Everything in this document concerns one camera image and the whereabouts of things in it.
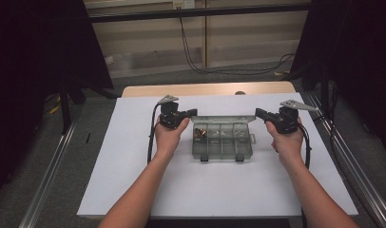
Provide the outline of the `black curtain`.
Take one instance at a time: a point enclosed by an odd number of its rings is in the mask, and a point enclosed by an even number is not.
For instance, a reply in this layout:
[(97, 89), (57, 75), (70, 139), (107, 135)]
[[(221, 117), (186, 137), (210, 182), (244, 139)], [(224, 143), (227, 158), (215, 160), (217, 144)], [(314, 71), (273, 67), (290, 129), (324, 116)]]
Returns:
[(45, 99), (112, 88), (84, 0), (0, 0), (0, 189), (29, 150)]
[(294, 63), (302, 87), (327, 73), (386, 148), (386, 0), (310, 0)]

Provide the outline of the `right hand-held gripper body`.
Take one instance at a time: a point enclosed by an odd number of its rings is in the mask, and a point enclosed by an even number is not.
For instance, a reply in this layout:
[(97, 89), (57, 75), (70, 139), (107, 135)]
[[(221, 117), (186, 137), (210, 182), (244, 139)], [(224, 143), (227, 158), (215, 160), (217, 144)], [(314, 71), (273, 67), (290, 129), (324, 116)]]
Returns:
[(290, 134), (297, 131), (300, 110), (318, 111), (318, 108), (295, 100), (287, 100), (280, 103), (279, 112), (274, 114), (277, 120), (275, 127), (279, 134)]

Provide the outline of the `transparent grey plastic compartment box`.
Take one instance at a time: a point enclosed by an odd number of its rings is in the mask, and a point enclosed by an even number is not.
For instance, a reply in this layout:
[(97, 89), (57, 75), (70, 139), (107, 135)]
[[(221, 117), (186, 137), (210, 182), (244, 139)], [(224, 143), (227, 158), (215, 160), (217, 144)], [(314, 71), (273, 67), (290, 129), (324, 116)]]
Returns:
[[(231, 160), (244, 162), (253, 155), (249, 116), (195, 116), (193, 122), (192, 155), (195, 160)], [(195, 128), (207, 131), (207, 137), (196, 138)]]

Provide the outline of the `metal floor rail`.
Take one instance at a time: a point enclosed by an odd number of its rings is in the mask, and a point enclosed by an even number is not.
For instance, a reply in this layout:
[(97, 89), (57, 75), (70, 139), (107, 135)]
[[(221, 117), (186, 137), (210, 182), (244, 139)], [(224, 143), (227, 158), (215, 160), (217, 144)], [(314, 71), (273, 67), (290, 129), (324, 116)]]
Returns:
[(23, 216), (23, 219), (20, 222), (19, 228), (34, 228), (39, 216), (42, 212), (42, 209), (45, 205), (45, 202), (48, 198), (49, 190), (52, 186), (53, 180), (58, 171), (59, 165), (64, 157), (70, 140), (72, 138), (76, 123), (72, 123), (65, 134), (61, 137), (52, 159), (48, 165), (48, 169), (45, 172), (44, 177), (42, 178), (34, 197), (31, 200), (31, 203)]
[(339, 156), (346, 164), (346, 167), (352, 174), (352, 177), (357, 183), (362, 195), (367, 200), (368, 205), (372, 208), (378, 223), (382, 228), (386, 228), (386, 202), (383, 197), (377, 192), (376, 188), (368, 179), (365, 172), (357, 162), (356, 157), (346, 144), (345, 140), (341, 137), (333, 122), (326, 118), (326, 115), (321, 110), (322, 104), (318, 97), (312, 93), (306, 94), (305, 97), (309, 100), (310, 104), (315, 105), (318, 108), (318, 115), (321, 118), (321, 122), (333, 140), (334, 150), (338, 152)]

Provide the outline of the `white work board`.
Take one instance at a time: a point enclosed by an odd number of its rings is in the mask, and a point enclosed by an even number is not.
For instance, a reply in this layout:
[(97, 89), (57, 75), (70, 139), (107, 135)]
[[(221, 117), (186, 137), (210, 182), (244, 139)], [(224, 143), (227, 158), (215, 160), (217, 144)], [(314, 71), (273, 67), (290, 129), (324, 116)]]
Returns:
[[(146, 166), (154, 105), (160, 97), (118, 99), (77, 215), (99, 219)], [(278, 112), (280, 102), (303, 100), (299, 93), (179, 96), (179, 109), (199, 115), (254, 115), (257, 107)], [(300, 111), (310, 136), (310, 171), (349, 215), (358, 211), (307, 111)], [(249, 161), (201, 163), (192, 156), (193, 123), (182, 134), (168, 165), (151, 216), (171, 218), (265, 218), (300, 216), (300, 205), (261, 119), (249, 124), (255, 135)]]

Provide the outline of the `light wooden table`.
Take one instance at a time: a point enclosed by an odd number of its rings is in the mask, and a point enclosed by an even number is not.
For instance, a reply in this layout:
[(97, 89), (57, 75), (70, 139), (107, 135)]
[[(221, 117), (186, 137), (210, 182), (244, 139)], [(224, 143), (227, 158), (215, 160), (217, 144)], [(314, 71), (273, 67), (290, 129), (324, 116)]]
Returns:
[(199, 95), (253, 95), (268, 93), (294, 93), (290, 82), (248, 82), (189, 85), (136, 85), (124, 89), (122, 97), (148, 96), (199, 96)]

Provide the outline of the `black metal stand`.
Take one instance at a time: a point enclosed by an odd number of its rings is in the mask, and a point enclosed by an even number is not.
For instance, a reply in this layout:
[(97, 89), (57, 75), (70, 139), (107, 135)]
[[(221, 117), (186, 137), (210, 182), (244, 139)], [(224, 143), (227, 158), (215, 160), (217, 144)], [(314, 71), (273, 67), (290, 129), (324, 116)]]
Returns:
[(77, 77), (62, 77), (60, 83), (60, 104), (62, 107), (63, 131), (65, 134), (71, 125), (69, 98), (76, 104), (82, 105), (86, 96), (82, 91), (82, 81)]

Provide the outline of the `black horizontal metal bar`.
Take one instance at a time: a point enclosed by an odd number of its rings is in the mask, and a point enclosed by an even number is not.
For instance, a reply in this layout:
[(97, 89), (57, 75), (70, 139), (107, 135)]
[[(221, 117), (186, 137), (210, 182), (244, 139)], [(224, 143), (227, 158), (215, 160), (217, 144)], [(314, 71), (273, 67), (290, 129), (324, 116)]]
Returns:
[(312, 8), (311, 3), (261, 5), (247, 7), (206, 8), (206, 9), (171, 9), (133, 13), (93, 14), (88, 17), (91, 23), (109, 23), (124, 21), (141, 21), (156, 19), (171, 19), (184, 17), (218, 16), (250, 13), (269, 13), (303, 11)]

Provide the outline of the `person's left hand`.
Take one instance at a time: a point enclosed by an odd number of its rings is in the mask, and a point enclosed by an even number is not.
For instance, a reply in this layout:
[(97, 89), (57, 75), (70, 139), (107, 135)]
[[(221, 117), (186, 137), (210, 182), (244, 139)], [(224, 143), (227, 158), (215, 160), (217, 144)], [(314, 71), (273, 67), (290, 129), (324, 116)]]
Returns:
[(177, 149), (181, 135), (189, 125), (190, 120), (185, 118), (182, 120), (180, 125), (175, 129), (167, 128), (160, 123), (155, 129), (155, 138), (157, 151), (156, 157), (168, 157), (171, 158)]

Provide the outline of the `person's right hand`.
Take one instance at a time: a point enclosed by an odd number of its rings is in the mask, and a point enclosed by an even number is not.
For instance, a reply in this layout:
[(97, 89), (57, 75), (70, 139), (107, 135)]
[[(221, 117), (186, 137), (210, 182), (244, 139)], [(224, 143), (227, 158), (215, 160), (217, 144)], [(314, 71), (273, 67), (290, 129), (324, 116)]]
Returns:
[(266, 129), (273, 138), (272, 147), (279, 154), (281, 163), (291, 163), (301, 160), (303, 134), (298, 129), (294, 133), (280, 134), (271, 122), (266, 122)]

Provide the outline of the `white wall socket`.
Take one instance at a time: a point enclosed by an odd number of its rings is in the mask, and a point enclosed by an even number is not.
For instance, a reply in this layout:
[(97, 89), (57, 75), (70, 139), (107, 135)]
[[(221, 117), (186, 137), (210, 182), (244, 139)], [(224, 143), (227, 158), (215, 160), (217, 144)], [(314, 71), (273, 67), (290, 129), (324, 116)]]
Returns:
[(196, 8), (195, 0), (173, 0), (172, 5), (174, 10), (191, 10)]

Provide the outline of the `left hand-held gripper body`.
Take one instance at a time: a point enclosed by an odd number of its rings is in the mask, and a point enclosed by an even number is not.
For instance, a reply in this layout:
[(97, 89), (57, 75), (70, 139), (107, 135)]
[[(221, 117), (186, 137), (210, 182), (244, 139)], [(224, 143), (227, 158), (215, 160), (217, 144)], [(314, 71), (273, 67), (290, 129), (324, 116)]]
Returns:
[(177, 101), (178, 98), (173, 95), (165, 95), (159, 101), (161, 106), (160, 124), (170, 129), (177, 128), (185, 118), (184, 112), (178, 111)]

